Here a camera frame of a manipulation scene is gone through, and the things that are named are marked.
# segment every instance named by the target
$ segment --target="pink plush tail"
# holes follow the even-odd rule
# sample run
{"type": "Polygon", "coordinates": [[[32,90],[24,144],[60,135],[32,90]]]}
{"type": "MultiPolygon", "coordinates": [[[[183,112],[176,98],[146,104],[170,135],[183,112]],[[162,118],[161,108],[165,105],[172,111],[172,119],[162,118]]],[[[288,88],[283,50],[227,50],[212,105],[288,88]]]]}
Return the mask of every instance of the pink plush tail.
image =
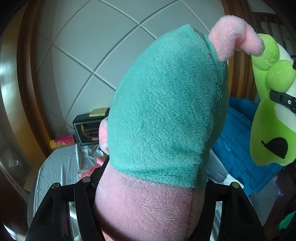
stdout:
{"type": "Polygon", "coordinates": [[[226,61],[234,50],[244,50],[247,54],[259,56],[264,51],[262,39],[247,22],[236,16],[223,16],[209,34],[215,46],[219,61],[226,61]]]}

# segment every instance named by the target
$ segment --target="pink object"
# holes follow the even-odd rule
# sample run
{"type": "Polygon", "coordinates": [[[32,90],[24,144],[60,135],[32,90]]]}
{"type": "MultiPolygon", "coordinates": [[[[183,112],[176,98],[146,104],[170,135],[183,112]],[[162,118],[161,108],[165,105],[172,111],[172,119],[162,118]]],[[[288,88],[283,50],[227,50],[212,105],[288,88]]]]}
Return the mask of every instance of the pink object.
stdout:
{"type": "Polygon", "coordinates": [[[204,190],[158,184],[107,165],[95,197],[95,215],[111,240],[187,240],[204,202],[204,190]]]}
{"type": "Polygon", "coordinates": [[[107,143],[107,122],[108,122],[108,117],[103,119],[100,123],[99,144],[100,144],[101,150],[109,155],[108,143],[107,143]]]}
{"type": "Polygon", "coordinates": [[[93,173],[93,171],[98,168],[98,167],[101,167],[105,161],[106,157],[105,156],[101,156],[101,157],[98,157],[96,159],[96,164],[91,167],[90,169],[81,169],[81,170],[78,170],[78,180],[84,178],[84,177],[90,177],[91,174],[93,173]]]}
{"type": "Polygon", "coordinates": [[[264,51],[262,39],[247,22],[236,16],[223,16],[209,33],[209,40],[215,46],[219,61],[226,61],[234,50],[259,56],[264,51]]]}
{"type": "Polygon", "coordinates": [[[52,149],[57,149],[59,147],[63,146],[70,146],[74,145],[76,143],[75,136],[67,136],[67,137],[62,137],[54,140],[50,140],[50,147],[52,149]]]}

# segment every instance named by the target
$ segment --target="snack can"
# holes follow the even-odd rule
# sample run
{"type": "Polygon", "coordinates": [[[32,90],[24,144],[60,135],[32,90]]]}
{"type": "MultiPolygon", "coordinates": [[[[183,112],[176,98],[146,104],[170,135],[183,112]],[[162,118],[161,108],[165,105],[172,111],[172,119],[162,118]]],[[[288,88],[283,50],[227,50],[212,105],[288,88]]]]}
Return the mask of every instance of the snack can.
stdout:
{"type": "Polygon", "coordinates": [[[74,145],[75,143],[76,143],[75,135],[72,135],[68,137],[62,137],[62,138],[50,140],[50,147],[52,149],[57,149],[63,146],[74,145]]]}

